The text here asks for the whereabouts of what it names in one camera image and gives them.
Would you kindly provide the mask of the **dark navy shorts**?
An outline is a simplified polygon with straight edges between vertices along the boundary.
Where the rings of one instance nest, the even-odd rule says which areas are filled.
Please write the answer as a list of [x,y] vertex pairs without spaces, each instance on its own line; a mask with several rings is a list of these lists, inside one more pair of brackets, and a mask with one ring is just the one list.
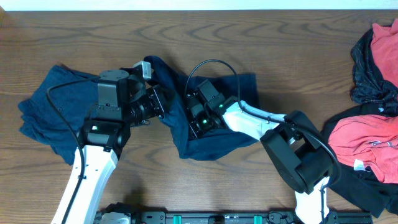
[[[149,62],[154,70],[149,84],[159,84],[175,93],[169,111],[160,119],[160,122],[170,128],[173,142],[181,159],[214,161],[239,147],[250,146],[257,142],[256,139],[246,134],[227,129],[210,131],[198,139],[190,138],[188,119],[183,105],[183,91],[185,85],[187,85],[187,90],[190,91],[205,81],[206,78],[201,76],[188,78],[185,74],[178,73],[167,65],[158,56],[146,56],[144,61]],[[238,76],[228,75],[209,78],[208,80],[225,97],[236,96],[238,94],[237,84],[240,84],[241,99],[255,108],[260,107],[255,74],[242,73]]]

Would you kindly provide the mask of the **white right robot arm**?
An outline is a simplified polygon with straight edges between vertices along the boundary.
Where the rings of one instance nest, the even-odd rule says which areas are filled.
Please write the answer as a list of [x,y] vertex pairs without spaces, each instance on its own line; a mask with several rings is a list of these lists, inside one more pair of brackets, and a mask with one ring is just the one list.
[[259,141],[277,172],[295,191],[295,214],[302,223],[325,223],[326,188],[334,157],[310,120],[300,111],[275,114],[232,96],[187,95],[190,130],[195,138],[228,129]]

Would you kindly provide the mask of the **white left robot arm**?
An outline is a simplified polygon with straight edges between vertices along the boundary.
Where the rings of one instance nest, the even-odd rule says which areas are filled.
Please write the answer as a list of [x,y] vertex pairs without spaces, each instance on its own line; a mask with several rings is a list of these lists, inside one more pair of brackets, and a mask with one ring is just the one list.
[[53,223],[93,223],[104,188],[131,137],[131,128],[162,117],[175,93],[159,85],[132,95],[129,87],[98,88],[97,112],[77,134],[72,173]]

